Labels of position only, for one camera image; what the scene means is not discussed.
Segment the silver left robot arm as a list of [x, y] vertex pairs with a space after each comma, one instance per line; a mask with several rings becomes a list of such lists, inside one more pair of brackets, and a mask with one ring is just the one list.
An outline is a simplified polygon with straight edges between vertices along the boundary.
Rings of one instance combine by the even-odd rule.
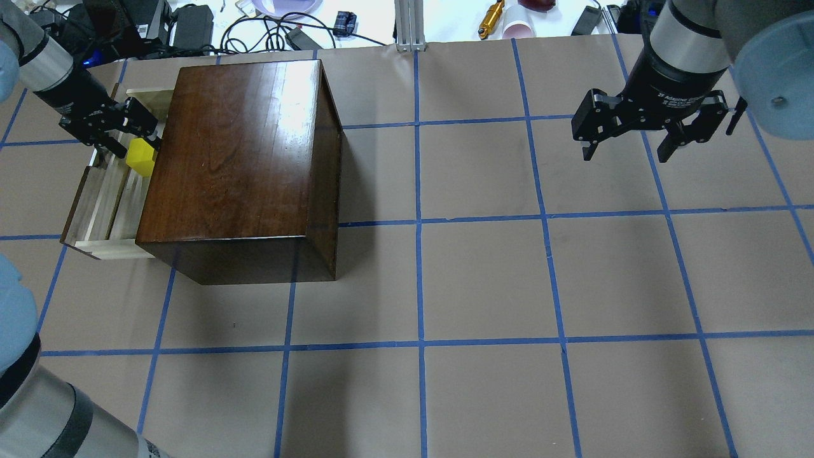
[[2, 100], [18, 81], [61, 115], [59, 125], [79, 142], [125, 158], [117, 130], [160, 149], [157, 118], [137, 99], [116, 102], [94, 76], [11, 1], [3, 1]]

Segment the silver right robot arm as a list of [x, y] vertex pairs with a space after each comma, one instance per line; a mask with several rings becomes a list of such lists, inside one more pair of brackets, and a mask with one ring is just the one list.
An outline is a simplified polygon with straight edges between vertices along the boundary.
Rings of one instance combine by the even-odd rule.
[[657, 150], [712, 138], [729, 109], [715, 89], [730, 69], [739, 99], [727, 134], [750, 108], [767, 133], [810, 141], [811, 1], [668, 1], [619, 95], [588, 91], [572, 136], [591, 160], [600, 142], [632, 130], [666, 131]]

